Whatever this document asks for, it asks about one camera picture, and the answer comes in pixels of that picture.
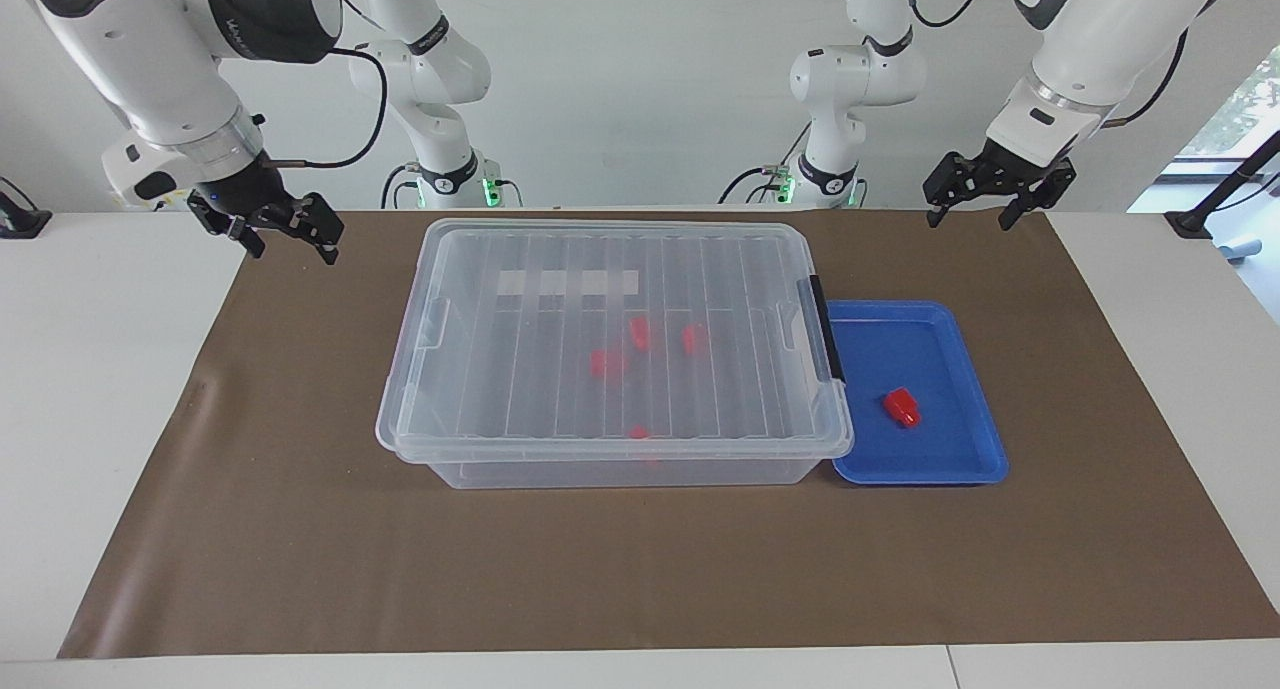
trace translucent lid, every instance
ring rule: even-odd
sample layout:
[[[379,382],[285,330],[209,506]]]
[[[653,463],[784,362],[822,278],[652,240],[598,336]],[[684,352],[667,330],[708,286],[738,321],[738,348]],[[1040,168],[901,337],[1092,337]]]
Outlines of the translucent lid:
[[[841,456],[812,274],[783,224],[436,222],[378,438],[431,464]]]

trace blue plastic tray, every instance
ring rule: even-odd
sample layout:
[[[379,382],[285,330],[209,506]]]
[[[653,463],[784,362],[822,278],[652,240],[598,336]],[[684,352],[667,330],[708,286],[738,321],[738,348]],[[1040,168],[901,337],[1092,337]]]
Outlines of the blue plastic tray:
[[[835,460],[856,484],[995,484],[1009,474],[987,398],[960,337],[937,302],[827,302],[854,417],[852,451]],[[920,424],[899,425],[881,405],[906,387]]]

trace brown mat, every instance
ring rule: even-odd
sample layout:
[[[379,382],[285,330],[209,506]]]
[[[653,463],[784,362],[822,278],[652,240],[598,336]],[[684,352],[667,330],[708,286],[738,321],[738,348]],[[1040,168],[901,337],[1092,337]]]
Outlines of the brown mat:
[[[243,265],[59,656],[1280,636],[1043,216],[742,218],[800,229],[831,298],[955,311],[1005,483],[531,492],[374,439],[433,218]]]

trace table surface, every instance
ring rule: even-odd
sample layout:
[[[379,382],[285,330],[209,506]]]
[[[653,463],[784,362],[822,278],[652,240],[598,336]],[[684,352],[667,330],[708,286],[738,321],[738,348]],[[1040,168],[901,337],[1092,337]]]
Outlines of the table surface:
[[[714,207],[689,207],[705,211]],[[1280,607],[1280,325],[1160,216],[1053,228]],[[236,275],[182,214],[59,215],[0,243],[0,685],[1272,688],[1280,640],[50,661]]]

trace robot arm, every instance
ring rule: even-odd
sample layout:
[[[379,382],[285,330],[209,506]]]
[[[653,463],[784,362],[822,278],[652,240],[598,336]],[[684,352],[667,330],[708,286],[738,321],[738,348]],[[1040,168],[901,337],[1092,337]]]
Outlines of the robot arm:
[[[132,132],[104,158],[125,196],[152,200],[182,182],[215,234],[253,256],[255,229],[338,256],[342,222],[320,197],[284,190],[257,124],[215,56],[316,61],[340,29],[339,0],[38,0],[45,22]]]
[[[849,0],[845,6],[865,35],[863,44],[814,47],[791,65],[791,93],[813,119],[809,143],[788,168],[796,178],[794,202],[845,205],[867,140],[851,110],[906,104],[924,88],[924,58],[913,45],[906,0]]]
[[[388,108],[408,133],[417,156],[419,191],[431,209],[497,204],[498,165],[472,149],[462,117],[448,105],[480,101],[489,92],[489,63],[449,24],[435,0],[369,0],[369,15],[392,41],[367,50],[388,74]],[[367,63],[351,63],[356,88],[378,96]]]
[[[974,159],[948,152],[924,183],[937,227],[951,206],[988,193],[1012,196],[1000,216],[1050,209],[1075,179],[1066,158],[1133,91],[1215,0],[1014,0],[1044,42],[987,129]]]

